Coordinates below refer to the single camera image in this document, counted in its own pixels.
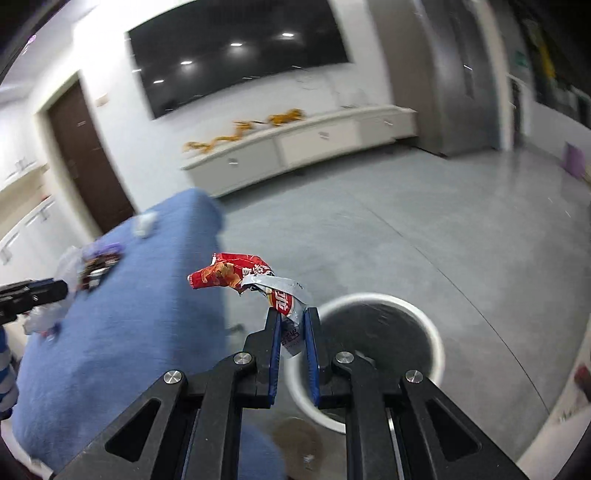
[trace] blue tablecloth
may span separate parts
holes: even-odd
[[[76,297],[55,340],[34,335],[27,345],[14,434],[31,457],[54,471],[164,372],[197,373],[228,354],[221,289],[192,290],[187,282],[219,250],[217,204],[191,189],[152,210],[158,219],[149,238],[134,237],[130,219],[100,240],[120,242],[123,259],[95,291]],[[282,470],[258,432],[242,435],[248,440],[241,478],[269,478]]]

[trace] floor seam line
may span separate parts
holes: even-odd
[[[462,295],[462,297],[464,297],[468,303],[470,305],[472,305],[472,307],[474,307],[474,309],[478,312],[478,315],[480,315],[484,321],[488,324],[489,327],[491,327],[492,331],[495,332],[495,334],[497,335],[498,338],[500,338],[501,342],[503,342],[503,345],[505,345],[505,347],[507,348],[507,350],[509,350],[509,353],[513,356],[513,358],[515,359],[515,361],[517,362],[517,364],[521,367],[521,370],[523,371],[523,373],[525,374],[525,376],[527,377],[527,380],[530,381],[531,386],[534,388],[535,392],[537,393],[538,397],[540,398],[540,401],[542,402],[542,405],[544,406],[544,410],[546,411],[546,413],[548,415],[550,415],[550,410],[548,409],[548,407],[546,406],[546,403],[544,401],[544,399],[542,398],[542,395],[540,394],[540,392],[538,391],[537,387],[535,386],[534,382],[532,381],[532,379],[530,378],[530,376],[528,375],[528,373],[525,371],[525,368],[523,367],[523,365],[521,365],[521,362],[519,361],[519,359],[515,356],[515,354],[513,353],[513,350],[511,350],[511,348],[509,348],[509,345],[507,345],[507,343],[503,340],[503,337],[499,335],[499,332],[496,331],[496,329],[491,325],[491,323],[488,321],[488,319],[482,314],[482,312],[476,307],[476,305],[474,305],[472,303],[472,301],[466,297],[465,293],[462,292],[462,290],[460,290],[460,288],[458,288],[458,286],[452,282],[452,280],[445,275],[445,273],[443,273],[439,267],[434,264],[431,259],[429,259],[428,256],[425,255],[425,253],[423,251],[421,251],[421,249],[419,249],[416,245],[414,245],[406,236],[404,236],[402,233],[400,233],[398,230],[396,230],[392,225],[390,225],[390,223],[388,223],[384,218],[382,218],[381,216],[379,216],[377,213],[375,213],[371,208],[369,208],[367,205],[365,205],[363,202],[361,202],[358,198],[355,197],[355,199],[365,208],[367,209],[369,212],[371,212],[376,218],[378,218],[381,222],[385,223],[386,225],[388,225],[394,232],[396,232],[404,241],[406,241],[411,247],[413,247],[419,254],[421,254],[422,257],[424,257],[432,266],[433,268],[435,268],[441,275],[443,275],[450,284],[453,285],[453,287]]]

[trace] snack wrapper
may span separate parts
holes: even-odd
[[[271,267],[256,255],[213,254],[212,264],[187,277],[192,288],[230,287],[239,294],[258,290],[269,305],[281,313],[281,344],[291,355],[303,346],[303,317],[309,298],[305,289],[290,278],[276,277]]]

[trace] brown door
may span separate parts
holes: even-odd
[[[61,156],[91,215],[108,232],[134,215],[119,179],[100,144],[80,82],[49,109]]]

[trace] television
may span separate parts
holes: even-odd
[[[238,83],[349,61],[327,0],[195,0],[129,38],[155,118]]]

